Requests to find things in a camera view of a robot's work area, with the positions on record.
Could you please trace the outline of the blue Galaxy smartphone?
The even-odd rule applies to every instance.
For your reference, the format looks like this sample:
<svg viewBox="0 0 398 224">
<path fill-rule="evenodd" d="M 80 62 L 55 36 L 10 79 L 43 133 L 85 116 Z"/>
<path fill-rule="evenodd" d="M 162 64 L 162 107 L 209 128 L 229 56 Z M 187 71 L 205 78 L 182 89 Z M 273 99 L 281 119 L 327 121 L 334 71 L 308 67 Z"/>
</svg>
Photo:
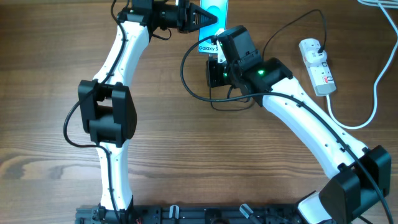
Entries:
<svg viewBox="0 0 398 224">
<path fill-rule="evenodd" d="M 202 9 L 216 16 L 218 20 L 215 24 L 201 28 L 198 40 L 215 35 L 219 29 L 226 29 L 228 0 L 201 0 L 200 6 Z M 198 45 L 198 52 L 203 54 L 217 54 L 218 47 L 216 44 L 212 44 L 211 39 L 208 39 Z"/>
</svg>

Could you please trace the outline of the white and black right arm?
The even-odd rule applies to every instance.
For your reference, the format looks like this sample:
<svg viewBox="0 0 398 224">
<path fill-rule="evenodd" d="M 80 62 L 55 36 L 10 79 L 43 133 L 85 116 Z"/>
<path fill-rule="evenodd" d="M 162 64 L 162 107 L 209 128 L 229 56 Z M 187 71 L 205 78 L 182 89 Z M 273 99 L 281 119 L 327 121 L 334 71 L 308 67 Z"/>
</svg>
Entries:
<svg viewBox="0 0 398 224">
<path fill-rule="evenodd" d="M 370 149 L 338 126 L 279 59 L 262 59 L 245 27 L 221 29 L 210 40 L 219 58 L 208 73 L 210 85 L 237 88 L 278 117 L 328 177 L 321 191 L 298 204 L 306 223 L 351 223 L 377 203 L 386 206 L 392 159 L 383 147 Z"/>
</svg>

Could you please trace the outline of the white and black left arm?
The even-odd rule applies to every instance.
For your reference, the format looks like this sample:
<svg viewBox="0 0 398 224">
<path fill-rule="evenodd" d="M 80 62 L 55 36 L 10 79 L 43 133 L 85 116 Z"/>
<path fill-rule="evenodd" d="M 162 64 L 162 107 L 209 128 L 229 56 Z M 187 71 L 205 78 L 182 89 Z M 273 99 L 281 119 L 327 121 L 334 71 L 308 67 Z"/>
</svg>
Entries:
<svg viewBox="0 0 398 224">
<path fill-rule="evenodd" d="M 218 18 L 189 1 L 133 1 L 115 15 L 117 35 L 100 71 L 78 86 L 83 129 L 98 152 L 103 193 L 99 205 L 79 208 L 76 223 L 137 223 L 127 150 L 137 125 L 129 86 L 156 29 L 189 33 Z"/>
</svg>

